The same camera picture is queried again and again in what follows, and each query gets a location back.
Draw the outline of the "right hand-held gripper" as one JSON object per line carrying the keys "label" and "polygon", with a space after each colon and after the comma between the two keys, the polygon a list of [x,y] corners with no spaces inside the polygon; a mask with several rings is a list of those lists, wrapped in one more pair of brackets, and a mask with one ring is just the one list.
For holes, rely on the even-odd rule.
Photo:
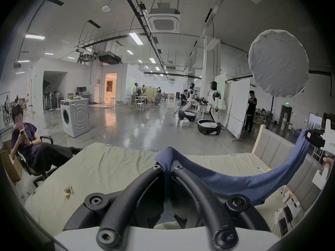
{"label": "right hand-held gripper", "polygon": [[326,119],[324,130],[307,130],[305,132],[305,138],[316,148],[319,148],[325,152],[326,155],[335,154],[335,130],[332,129],[330,119]]}

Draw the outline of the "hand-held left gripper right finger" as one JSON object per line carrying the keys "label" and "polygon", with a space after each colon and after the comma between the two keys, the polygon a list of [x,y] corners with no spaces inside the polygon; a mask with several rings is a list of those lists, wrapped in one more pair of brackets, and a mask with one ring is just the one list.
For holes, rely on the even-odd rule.
{"label": "hand-held left gripper right finger", "polygon": [[171,211],[182,229],[206,227],[211,250],[252,250],[270,228],[248,197],[213,192],[190,170],[171,171]]}

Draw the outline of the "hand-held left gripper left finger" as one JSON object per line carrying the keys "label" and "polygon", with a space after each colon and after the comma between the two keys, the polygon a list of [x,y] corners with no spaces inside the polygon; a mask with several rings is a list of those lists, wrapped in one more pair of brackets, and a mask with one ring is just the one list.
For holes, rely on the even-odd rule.
{"label": "hand-held left gripper left finger", "polygon": [[153,165],[124,190],[88,195],[63,231],[97,227],[96,242],[105,251],[123,250],[128,227],[153,229],[164,212],[165,179],[160,165]]}

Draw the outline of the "person's right hand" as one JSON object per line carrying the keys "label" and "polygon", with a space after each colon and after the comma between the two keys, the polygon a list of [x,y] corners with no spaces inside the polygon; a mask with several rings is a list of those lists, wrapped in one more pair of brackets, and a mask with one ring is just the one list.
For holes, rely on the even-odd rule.
{"label": "person's right hand", "polygon": [[322,163],[322,171],[324,171],[324,168],[328,168],[328,173],[331,172],[332,167],[334,164],[334,157],[333,156],[325,156],[323,157],[323,163]]}

